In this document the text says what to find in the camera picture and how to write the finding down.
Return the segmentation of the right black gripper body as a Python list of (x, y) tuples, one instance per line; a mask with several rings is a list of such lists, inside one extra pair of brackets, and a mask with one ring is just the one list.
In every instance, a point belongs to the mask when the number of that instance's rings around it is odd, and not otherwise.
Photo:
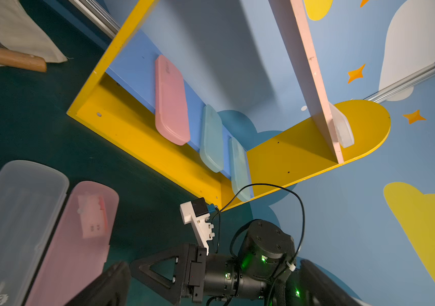
[(238, 261), (230, 256), (207, 254), (203, 247), (185, 244), (186, 256), (179, 263), (186, 265), (183, 273), (182, 298), (202, 303), (206, 296), (247, 298), (245, 276)]

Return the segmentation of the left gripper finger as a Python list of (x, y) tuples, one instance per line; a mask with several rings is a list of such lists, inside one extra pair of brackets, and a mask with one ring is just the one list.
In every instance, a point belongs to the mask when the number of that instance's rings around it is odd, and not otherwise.
[(119, 261), (73, 297), (66, 306), (125, 306), (130, 282), (129, 265)]

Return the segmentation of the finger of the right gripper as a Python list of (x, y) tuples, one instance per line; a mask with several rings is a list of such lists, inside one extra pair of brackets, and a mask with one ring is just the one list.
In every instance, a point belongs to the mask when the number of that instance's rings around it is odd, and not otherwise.
[(188, 255), (189, 244), (182, 244), (134, 260), (129, 264), (131, 276), (171, 304), (180, 304)]

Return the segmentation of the pink translucent pencil case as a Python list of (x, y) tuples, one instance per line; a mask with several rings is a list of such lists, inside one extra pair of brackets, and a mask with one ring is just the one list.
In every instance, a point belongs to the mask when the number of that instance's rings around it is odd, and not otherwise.
[(83, 181), (74, 187), (27, 305), (65, 305), (102, 273), (118, 205), (108, 186)]

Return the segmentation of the frosted white pencil case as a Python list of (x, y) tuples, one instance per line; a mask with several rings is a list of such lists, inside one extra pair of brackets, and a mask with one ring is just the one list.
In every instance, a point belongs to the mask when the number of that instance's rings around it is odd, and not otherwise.
[(70, 182), (45, 165), (14, 160), (0, 170), (0, 305), (22, 305)]

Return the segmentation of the small pink pencil case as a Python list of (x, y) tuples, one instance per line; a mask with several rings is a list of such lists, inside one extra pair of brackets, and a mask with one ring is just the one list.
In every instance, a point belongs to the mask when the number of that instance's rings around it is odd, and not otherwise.
[(176, 145), (191, 139), (184, 79), (165, 56), (155, 60), (155, 125), (158, 132)]

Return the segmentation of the clear white pencil case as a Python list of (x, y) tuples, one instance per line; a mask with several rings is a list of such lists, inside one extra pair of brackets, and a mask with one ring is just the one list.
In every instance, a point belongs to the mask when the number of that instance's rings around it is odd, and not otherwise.
[(354, 135), (347, 117), (333, 104), (329, 104), (338, 142), (343, 148), (354, 145)]

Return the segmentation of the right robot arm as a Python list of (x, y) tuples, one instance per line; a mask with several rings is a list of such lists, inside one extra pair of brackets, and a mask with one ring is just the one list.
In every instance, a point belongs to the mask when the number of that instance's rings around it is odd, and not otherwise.
[(296, 260), (293, 238), (275, 224), (253, 220), (237, 255), (210, 254), (195, 244), (181, 244), (132, 261), (131, 276), (172, 305), (234, 299), (265, 305), (363, 305), (309, 260)]

